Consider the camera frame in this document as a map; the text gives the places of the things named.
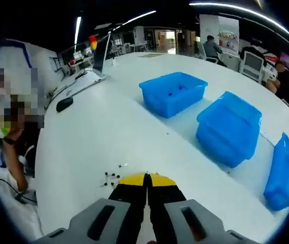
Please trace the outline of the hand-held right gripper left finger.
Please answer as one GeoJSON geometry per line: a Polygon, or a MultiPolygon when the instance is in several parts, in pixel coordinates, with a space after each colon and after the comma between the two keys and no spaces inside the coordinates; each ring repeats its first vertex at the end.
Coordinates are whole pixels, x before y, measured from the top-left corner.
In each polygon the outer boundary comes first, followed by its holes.
{"type": "Polygon", "coordinates": [[[36,243],[136,243],[147,200],[147,174],[122,178],[109,198],[100,198],[75,215],[67,229],[36,243]]]}

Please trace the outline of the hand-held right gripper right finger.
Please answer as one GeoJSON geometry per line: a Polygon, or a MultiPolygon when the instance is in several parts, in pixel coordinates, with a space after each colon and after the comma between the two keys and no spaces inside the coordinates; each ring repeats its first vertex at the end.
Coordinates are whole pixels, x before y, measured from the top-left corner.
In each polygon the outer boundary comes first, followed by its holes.
{"type": "Polygon", "coordinates": [[[256,243],[233,230],[177,184],[157,173],[146,174],[150,221],[156,243],[256,243]]]}

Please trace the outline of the person's left hand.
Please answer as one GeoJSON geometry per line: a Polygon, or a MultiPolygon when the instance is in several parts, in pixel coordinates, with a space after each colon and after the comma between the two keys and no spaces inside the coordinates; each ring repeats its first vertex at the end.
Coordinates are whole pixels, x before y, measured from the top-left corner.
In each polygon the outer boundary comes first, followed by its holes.
{"type": "Polygon", "coordinates": [[[23,128],[11,128],[6,138],[16,141],[22,134],[23,128]]]}

